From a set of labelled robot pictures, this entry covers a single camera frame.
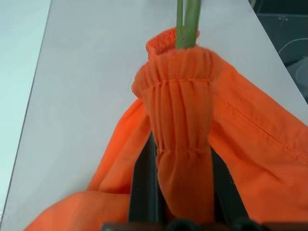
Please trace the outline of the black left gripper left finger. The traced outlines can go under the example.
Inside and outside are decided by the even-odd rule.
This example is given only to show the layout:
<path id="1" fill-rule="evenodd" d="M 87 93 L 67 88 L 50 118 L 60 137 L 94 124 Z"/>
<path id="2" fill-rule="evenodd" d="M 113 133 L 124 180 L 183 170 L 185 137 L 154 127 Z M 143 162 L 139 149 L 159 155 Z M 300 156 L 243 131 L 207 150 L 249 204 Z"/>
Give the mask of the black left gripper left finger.
<path id="1" fill-rule="evenodd" d="M 128 210 L 129 222 L 167 222 L 166 202 L 157 178 L 156 156 L 154 136 L 150 133 L 134 165 Z"/>

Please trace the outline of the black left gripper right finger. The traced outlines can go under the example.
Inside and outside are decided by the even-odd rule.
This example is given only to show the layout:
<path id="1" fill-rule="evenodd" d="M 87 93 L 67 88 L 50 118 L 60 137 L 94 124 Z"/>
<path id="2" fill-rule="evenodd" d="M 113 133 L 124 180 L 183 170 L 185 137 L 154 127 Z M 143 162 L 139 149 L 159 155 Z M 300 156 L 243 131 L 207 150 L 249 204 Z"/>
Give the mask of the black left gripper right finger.
<path id="1" fill-rule="evenodd" d="M 242 218 L 249 218 L 227 165 L 213 149 L 211 149 L 211 154 L 216 222 L 235 223 Z"/>

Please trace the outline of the orange fabric garment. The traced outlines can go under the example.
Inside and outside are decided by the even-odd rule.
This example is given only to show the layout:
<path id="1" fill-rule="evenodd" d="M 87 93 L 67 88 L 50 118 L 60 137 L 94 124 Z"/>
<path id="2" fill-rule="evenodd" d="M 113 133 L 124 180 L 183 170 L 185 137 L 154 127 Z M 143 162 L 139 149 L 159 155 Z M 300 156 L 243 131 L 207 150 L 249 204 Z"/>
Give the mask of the orange fabric garment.
<path id="1" fill-rule="evenodd" d="M 176 30 L 146 44 L 148 61 L 88 188 L 25 231 L 99 231 L 125 222 L 134 165 L 149 137 L 168 218 L 214 221 L 211 151 L 226 163 L 257 222 L 308 222 L 308 126 L 216 53 L 175 49 Z"/>

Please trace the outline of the dark cabinet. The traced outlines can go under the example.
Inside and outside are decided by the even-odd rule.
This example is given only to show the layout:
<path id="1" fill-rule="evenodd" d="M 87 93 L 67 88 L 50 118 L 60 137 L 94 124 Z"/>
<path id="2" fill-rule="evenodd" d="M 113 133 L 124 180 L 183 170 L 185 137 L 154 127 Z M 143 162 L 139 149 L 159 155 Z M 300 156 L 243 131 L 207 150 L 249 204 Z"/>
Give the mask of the dark cabinet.
<path id="1" fill-rule="evenodd" d="M 283 64 L 308 58 L 308 0 L 249 0 Z"/>

